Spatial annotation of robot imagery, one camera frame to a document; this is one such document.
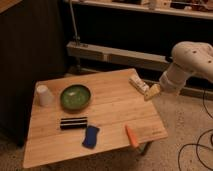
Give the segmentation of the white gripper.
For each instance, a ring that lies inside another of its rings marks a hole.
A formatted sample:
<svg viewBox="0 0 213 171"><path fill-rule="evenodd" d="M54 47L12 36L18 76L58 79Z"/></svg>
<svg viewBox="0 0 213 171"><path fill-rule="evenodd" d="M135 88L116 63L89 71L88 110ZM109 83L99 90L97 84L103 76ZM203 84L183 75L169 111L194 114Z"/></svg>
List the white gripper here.
<svg viewBox="0 0 213 171"><path fill-rule="evenodd" d="M145 92L144 99L150 100L154 96L161 93L161 89L166 93L177 94L180 92L182 81L175 77L169 77L168 75L162 75L159 79L159 84L153 84L149 90Z"/></svg>

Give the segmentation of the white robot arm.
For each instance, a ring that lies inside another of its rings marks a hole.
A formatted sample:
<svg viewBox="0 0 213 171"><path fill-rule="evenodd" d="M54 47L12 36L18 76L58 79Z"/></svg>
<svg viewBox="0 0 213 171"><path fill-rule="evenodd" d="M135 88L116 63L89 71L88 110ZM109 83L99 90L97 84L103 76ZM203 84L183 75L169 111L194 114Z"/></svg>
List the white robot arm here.
<svg viewBox="0 0 213 171"><path fill-rule="evenodd" d="M183 41L171 51L172 63L144 94L144 100L151 100L161 92L179 94L186 81L199 74L213 83L213 46L203 42Z"/></svg>

